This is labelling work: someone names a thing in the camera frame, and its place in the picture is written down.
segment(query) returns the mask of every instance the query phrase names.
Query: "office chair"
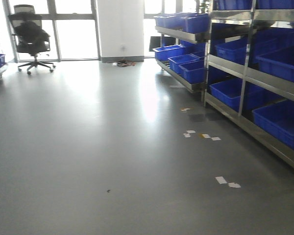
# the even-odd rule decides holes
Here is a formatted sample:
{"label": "office chair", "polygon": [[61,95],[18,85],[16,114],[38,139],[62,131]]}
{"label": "office chair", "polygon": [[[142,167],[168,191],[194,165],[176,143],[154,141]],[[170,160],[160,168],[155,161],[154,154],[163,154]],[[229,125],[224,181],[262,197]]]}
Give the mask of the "office chair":
{"label": "office chair", "polygon": [[50,51],[50,36],[42,29],[42,16],[33,14],[33,7],[30,5],[17,5],[14,9],[17,13],[8,17],[15,32],[13,36],[17,36],[19,39],[16,51],[28,53],[34,57],[34,61],[18,66],[19,71],[22,71],[21,67],[29,66],[27,74],[30,75],[31,71],[29,70],[40,65],[49,68],[49,71],[53,72],[55,65],[52,62],[37,60],[39,52]]}

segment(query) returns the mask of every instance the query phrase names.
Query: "paper scrap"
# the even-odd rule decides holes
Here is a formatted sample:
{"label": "paper scrap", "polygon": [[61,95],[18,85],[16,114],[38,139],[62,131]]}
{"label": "paper scrap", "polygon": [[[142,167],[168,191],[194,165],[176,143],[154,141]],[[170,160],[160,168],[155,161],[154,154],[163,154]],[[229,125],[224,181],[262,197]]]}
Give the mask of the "paper scrap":
{"label": "paper scrap", "polygon": [[229,183],[229,187],[230,188],[241,188],[241,186],[239,184],[236,184],[236,183]]}
{"label": "paper scrap", "polygon": [[204,137],[205,139],[211,138],[208,134],[201,134],[201,136]]}
{"label": "paper scrap", "polygon": [[219,137],[212,137],[211,138],[213,141],[220,141],[221,139]]}
{"label": "paper scrap", "polygon": [[223,178],[223,176],[218,176],[216,177],[216,180],[218,181],[219,184],[227,184],[227,181]]}

